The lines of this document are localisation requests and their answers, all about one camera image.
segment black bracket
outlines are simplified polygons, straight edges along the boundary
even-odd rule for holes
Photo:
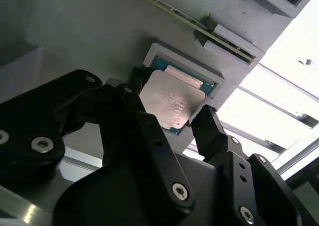
[[[65,151],[60,110],[67,115],[84,93],[101,85],[93,74],[77,70],[2,103],[0,129],[8,139],[0,147],[0,180],[51,179]]]

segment metal frame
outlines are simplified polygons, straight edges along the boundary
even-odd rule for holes
[[[225,128],[226,130],[231,131],[231,132],[233,132],[233,133],[235,133],[243,138],[246,138],[247,140],[250,140],[250,141],[256,143],[257,145],[260,145],[264,148],[272,150],[275,153],[281,154],[281,153],[286,151],[286,149],[284,149],[281,146],[278,146],[274,143],[270,143],[269,141],[259,139],[259,138],[255,137],[247,132],[244,132],[243,130],[240,130],[240,129],[230,125],[230,124],[227,124],[225,122],[221,122],[221,124],[222,124],[223,128]]]
[[[281,76],[279,73],[276,73],[275,71],[271,70],[270,68],[266,67],[263,64],[258,64],[257,67],[260,67],[264,70],[266,70],[267,72],[269,72],[270,74],[274,75],[275,77],[279,78],[280,80],[282,80],[283,82],[287,83],[288,85],[292,86],[294,89],[298,90],[299,92],[305,94],[307,97],[315,100],[317,103],[319,103],[319,98],[317,98],[316,96],[314,96],[313,94],[307,92],[305,89],[297,86],[296,84],[294,84],[293,82],[289,81],[288,79],[286,79],[285,77]]]
[[[251,92],[250,90],[245,89],[244,87],[239,86],[237,89],[243,91],[244,93],[247,93],[247,94],[251,95],[252,97],[254,97],[254,98],[266,103],[267,105],[270,105],[271,107],[281,111],[283,114],[288,115],[289,117],[299,121],[300,123],[302,123],[302,124],[304,124],[304,125],[306,125],[306,126],[308,126],[310,128],[314,128],[318,124],[318,121],[316,119],[312,118],[311,116],[309,116],[307,114],[305,114],[306,116],[304,118],[298,117],[298,116],[290,113],[289,111],[277,106],[276,104],[271,103],[270,101],[262,98],[261,96]]]

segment bright light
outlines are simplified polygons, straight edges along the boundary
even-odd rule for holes
[[[23,221],[28,224],[30,223],[31,219],[32,219],[32,215],[33,215],[33,212],[34,210],[36,209],[36,206],[35,205],[31,205],[28,209],[28,211],[26,212],[25,216],[24,216],[24,219]]]

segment screw hole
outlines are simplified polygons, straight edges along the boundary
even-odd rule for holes
[[[37,145],[40,147],[47,147],[49,144],[48,142],[42,140],[42,141],[39,141]]]
[[[244,177],[244,176],[240,176],[240,179],[243,181],[243,182],[245,182],[245,183],[247,183],[247,180],[246,180],[246,178]]]
[[[251,219],[251,216],[250,216],[250,214],[249,214],[248,212],[245,212],[244,215],[245,215],[247,218]]]
[[[154,129],[154,125],[152,123],[148,123],[148,127]]]
[[[159,147],[162,147],[163,146],[163,142],[161,142],[160,140],[156,140],[155,141],[155,144]]]
[[[184,190],[182,188],[177,188],[176,191],[180,194],[180,195],[184,195]]]

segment silver screw head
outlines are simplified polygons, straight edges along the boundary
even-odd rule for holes
[[[125,91],[127,91],[128,93],[132,93],[132,90],[129,89],[128,87],[124,88]]]
[[[7,143],[9,138],[10,138],[10,136],[9,136],[8,132],[0,129],[0,145]]]
[[[237,145],[239,144],[239,140],[237,140],[236,138],[232,137],[231,140],[235,142]]]
[[[265,158],[264,157],[262,157],[262,156],[258,156],[258,158],[264,163],[264,164],[266,164],[267,163],[267,161],[265,160]]]
[[[86,80],[91,82],[91,83],[94,83],[95,82],[95,79],[92,78],[92,77],[86,77]]]
[[[31,149],[39,153],[47,153],[54,148],[53,141],[47,137],[37,137],[31,142]]]
[[[173,193],[175,196],[182,201],[185,201],[188,198],[188,191],[184,185],[180,183],[175,183],[172,186]]]
[[[246,207],[242,206],[240,207],[240,214],[241,216],[244,218],[244,220],[250,224],[253,225],[254,224],[254,216],[253,214],[250,212],[249,209],[247,209]]]

